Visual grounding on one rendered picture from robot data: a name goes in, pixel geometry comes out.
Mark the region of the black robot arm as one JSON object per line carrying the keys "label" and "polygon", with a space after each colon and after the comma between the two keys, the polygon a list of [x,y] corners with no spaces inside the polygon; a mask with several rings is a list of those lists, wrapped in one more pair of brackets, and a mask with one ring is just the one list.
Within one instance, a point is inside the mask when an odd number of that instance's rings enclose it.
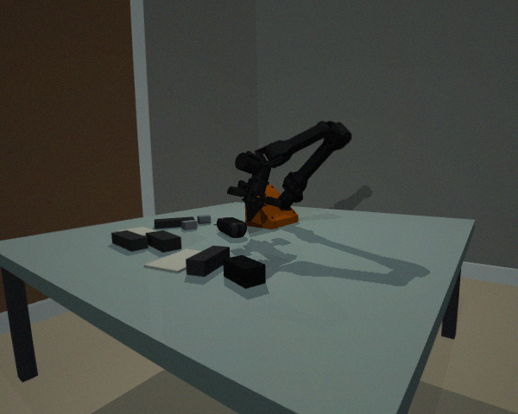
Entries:
{"label": "black robot arm", "polygon": [[341,122],[318,122],[317,125],[288,140],[275,141],[257,149],[256,154],[250,151],[240,153],[236,157],[235,166],[238,170],[268,179],[271,167],[281,166],[290,160],[294,153],[324,137],[324,142],[301,169],[297,172],[290,172],[284,178],[282,187],[285,191],[278,197],[281,200],[281,208],[279,208],[280,210],[292,210],[290,206],[293,202],[297,204],[303,200],[302,192],[306,189],[308,179],[335,150],[343,148],[350,141],[351,133]]}

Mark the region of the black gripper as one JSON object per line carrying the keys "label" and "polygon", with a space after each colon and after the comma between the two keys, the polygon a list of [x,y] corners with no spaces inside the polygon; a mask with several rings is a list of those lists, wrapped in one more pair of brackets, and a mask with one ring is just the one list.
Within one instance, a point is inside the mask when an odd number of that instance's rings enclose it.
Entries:
{"label": "black gripper", "polygon": [[[250,179],[250,187],[246,192],[244,189],[230,186],[228,188],[227,194],[231,194],[234,196],[243,197],[243,201],[246,205],[247,211],[247,221],[251,222],[257,212],[266,204],[280,207],[281,208],[281,200],[278,198],[266,197],[265,191],[266,187],[269,184],[268,179],[252,175]],[[254,194],[251,196],[250,194]],[[259,198],[258,198],[258,197]],[[255,202],[254,202],[255,199]]]}

